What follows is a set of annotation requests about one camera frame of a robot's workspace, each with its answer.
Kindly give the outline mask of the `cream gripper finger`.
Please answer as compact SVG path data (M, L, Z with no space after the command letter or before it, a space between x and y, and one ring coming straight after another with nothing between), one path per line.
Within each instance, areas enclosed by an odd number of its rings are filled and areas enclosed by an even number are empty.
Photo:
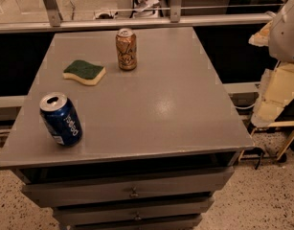
M258 32L252 34L249 43L258 47L268 46L271 26L272 22L268 22Z
M294 63L281 62L261 76L259 96L253 108L251 123L267 127L274 123L294 99Z

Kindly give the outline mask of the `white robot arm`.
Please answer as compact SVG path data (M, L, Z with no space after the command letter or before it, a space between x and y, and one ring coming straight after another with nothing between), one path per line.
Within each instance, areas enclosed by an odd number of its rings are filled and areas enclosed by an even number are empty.
M269 55L279 62L274 70L264 71L251 117L255 127L267 127L294 99L294 0L288 0L269 23L252 34L249 43L267 46Z

